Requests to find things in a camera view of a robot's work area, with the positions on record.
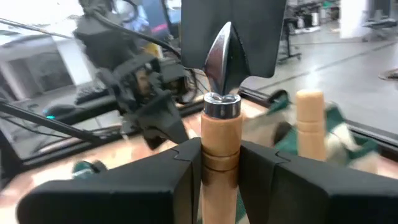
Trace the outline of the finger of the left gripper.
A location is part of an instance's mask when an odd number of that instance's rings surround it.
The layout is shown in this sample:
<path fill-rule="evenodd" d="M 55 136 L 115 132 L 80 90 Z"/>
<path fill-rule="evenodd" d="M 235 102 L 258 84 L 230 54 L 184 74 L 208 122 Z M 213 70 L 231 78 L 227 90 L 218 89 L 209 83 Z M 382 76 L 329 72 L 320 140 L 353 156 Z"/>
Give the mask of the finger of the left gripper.
<path fill-rule="evenodd" d="M 161 91 L 140 108 L 137 111 L 137 124 L 152 150 L 166 140 L 181 144 L 189 139 L 170 91 Z"/>

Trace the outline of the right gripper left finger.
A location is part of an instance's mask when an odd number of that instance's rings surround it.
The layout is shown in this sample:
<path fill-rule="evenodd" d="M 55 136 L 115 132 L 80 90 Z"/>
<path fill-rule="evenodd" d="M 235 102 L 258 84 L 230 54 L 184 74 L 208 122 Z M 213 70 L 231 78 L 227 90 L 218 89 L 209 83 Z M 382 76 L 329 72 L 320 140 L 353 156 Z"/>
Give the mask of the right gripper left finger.
<path fill-rule="evenodd" d="M 196 223 L 201 140 L 85 179 L 52 180 L 17 206 L 20 224 Z"/>

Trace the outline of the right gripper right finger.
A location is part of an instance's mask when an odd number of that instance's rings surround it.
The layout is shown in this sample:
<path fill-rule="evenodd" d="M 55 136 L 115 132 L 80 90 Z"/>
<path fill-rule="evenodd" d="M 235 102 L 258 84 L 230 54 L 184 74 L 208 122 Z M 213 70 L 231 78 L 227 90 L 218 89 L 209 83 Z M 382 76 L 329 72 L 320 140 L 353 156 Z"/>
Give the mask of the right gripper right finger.
<path fill-rule="evenodd" d="M 239 190 L 250 223 L 397 224 L 397 181 L 243 141 Z"/>

